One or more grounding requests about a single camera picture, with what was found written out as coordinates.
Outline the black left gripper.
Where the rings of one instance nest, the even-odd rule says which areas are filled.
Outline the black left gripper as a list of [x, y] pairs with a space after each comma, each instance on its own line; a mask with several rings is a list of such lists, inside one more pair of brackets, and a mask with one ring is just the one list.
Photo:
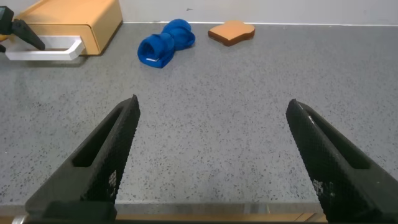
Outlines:
[[[0, 34], [14, 34], [24, 42], [32, 45], [38, 50], [45, 50], [45, 44], [40, 40], [36, 33], [21, 19], [13, 20], [14, 12], [7, 6], [0, 7]], [[0, 45], [0, 52], [5, 52], [6, 48]]]

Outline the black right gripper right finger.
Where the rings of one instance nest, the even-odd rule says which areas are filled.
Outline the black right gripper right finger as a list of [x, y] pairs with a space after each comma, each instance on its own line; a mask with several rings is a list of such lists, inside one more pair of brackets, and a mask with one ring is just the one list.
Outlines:
[[397, 222], [397, 180], [314, 109], [295, 99], [286, 118], [330, 223]]

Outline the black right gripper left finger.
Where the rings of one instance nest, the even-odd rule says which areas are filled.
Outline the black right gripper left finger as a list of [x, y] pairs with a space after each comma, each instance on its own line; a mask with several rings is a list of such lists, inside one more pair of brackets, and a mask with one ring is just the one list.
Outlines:
[[28, 199], [28, 222], [113, 221], [116, 196], [140, 115], [137, 96], [118, 103]]

